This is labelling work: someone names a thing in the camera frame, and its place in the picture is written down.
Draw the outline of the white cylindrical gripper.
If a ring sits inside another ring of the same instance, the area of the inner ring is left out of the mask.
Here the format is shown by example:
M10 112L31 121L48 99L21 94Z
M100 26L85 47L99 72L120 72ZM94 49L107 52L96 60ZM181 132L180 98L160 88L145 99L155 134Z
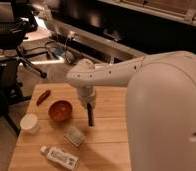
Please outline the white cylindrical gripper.
M77 89L78 99L83 108L87 109L87 103L90 103L92 109L96 107L96 90L94 87L80 87Z

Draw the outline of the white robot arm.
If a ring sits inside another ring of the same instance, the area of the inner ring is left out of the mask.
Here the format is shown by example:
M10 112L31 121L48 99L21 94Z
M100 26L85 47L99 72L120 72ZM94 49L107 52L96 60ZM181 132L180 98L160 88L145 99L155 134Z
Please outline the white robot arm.
M196 55L174 51L95 68L83 59L67 74L79 98L95 86L126 88L132 171L196 171Z

